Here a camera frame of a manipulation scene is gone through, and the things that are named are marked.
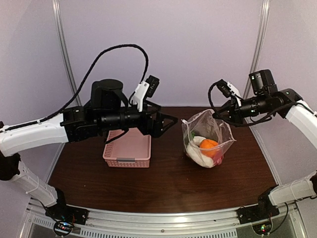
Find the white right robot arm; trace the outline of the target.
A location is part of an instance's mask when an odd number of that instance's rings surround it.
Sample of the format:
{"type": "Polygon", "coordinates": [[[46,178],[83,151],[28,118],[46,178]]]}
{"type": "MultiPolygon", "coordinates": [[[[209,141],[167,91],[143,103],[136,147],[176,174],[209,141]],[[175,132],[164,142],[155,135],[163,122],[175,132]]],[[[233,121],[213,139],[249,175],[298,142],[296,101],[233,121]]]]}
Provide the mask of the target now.
{"type": "Polygon", "coordinates": [[[240,99],[238,91],[226,90],[231,99],[216,119],[234,127],[251,127],[264,156],[277,179],[254,207],[254,215],[264,219],[273,206],[296,202],[301,210],[317,209],[317,114],[294,90],[271,96],[260,94],[240,99]]]}

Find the clear zip top bag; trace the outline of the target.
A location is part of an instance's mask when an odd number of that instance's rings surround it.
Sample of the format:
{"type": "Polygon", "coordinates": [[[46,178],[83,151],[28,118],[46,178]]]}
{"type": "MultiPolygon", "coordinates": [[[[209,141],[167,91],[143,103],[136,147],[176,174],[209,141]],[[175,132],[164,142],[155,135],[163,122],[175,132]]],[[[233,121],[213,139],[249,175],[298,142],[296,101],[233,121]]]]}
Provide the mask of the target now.
{"type": "Polygon", "coordinates": [[[214,119],[213,113],[212,109],[207,109],[188,120],[181,120],[185,152],[204,168],[220,165],[224,154],[236,141],[229,124],[214,119]]]}

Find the white toy bun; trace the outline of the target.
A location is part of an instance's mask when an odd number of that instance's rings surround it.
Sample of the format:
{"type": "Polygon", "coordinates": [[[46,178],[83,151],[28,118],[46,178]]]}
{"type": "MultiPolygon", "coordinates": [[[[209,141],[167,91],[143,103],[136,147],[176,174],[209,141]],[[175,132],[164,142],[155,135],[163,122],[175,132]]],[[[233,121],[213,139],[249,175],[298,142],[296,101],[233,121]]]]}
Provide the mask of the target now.
{"type": "Polygon", "coordinates": [[[215,166],[213,159],[202,154],[198,153],[195,154],[194,159],[193,159],[198,165],[204,168],[212,168],[215,166]]]}
{"type": "Polygon", "coordinates": [[[188,157],[193,160],[201,159],[200,143],[205,139],[203,136],[194,136],[193,139],[186,146],[186,153],[188,157]]]}

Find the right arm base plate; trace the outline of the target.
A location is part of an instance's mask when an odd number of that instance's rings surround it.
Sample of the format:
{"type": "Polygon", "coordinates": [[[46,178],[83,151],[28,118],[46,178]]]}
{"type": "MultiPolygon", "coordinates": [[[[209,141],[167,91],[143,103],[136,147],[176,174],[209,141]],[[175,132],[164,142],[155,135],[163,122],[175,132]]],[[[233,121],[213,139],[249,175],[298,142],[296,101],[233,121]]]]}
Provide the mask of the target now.
{"type": "Polygon", "coordinates": [[[260,220],[269,219],[270,217],[274,217],[279,215],[279,209],[277,207],[273,207],[273,209],[269,211],[261,211],[258,205],[249,206],[249,207],[240,207],[236,210],[238,219],[240,224],[253,223],[260,220]]]}

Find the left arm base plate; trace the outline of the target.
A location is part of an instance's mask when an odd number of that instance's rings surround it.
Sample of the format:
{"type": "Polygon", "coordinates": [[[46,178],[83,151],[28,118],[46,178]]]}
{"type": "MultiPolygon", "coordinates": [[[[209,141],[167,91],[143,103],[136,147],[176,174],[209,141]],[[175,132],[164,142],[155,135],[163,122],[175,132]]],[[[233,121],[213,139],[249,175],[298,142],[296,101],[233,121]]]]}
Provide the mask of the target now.
{"type": "Polygon", "coordinates": [[[55,204],[54,206],[44,206],[45,215],[54,221],[64,221],[70,224],[85,225],[89,211],[84,208],[73,207],[65,204],[55,204]]]}

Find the red toy fruit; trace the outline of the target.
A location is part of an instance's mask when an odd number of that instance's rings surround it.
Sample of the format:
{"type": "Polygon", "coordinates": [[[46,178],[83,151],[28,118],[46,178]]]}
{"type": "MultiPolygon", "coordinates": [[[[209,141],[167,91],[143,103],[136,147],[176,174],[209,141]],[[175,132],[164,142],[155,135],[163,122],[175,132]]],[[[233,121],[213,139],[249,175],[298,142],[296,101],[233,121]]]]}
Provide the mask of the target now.
{"type": "Polygon", "coordinates": [[[220,165],[223,161],[224,155],[220,154],[220,155],[216,155],[213,157],[213,162],[215,165],[220,165]]]}

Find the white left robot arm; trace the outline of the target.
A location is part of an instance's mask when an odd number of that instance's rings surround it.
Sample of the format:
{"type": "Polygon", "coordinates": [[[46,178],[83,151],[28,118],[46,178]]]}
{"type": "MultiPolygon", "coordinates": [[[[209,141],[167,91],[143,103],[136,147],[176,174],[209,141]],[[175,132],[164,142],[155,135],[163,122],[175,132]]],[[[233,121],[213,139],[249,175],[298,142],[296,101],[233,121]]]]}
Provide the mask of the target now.
{"type": "Polygon", "coordinates": [[[127,99],[119,80],[104,79],[92,85],[91,98],[84,106],[66,107],[52,116],[16,125],[0,127],[0,179],[11,181],[26,194],[38,199],[60,220],[71,216],[62,191],[42,181],[22,161],[23,155],[41,157],[38,149],[80,142],[107,135],[114,130],[126,134],[136,128],[142,135],[161,137],[177,123],[177,118],[163,114],[150,102],[159,79],[150,76],[127,99]]]}

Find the orange toy fruit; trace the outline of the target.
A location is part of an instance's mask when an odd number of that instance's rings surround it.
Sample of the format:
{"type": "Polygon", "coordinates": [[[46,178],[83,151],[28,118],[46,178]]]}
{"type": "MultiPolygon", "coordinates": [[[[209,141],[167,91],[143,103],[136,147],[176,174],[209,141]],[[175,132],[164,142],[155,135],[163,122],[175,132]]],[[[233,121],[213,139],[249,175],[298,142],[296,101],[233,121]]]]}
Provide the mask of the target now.
{"type": "Polygon", "coordinates": [[[201,141],[199,148],[201,149],[201,153],[212,158],[218,152],[218,149],[215,147],[218,146],[218,142],[211,139],[204,139],[201,141]]]}

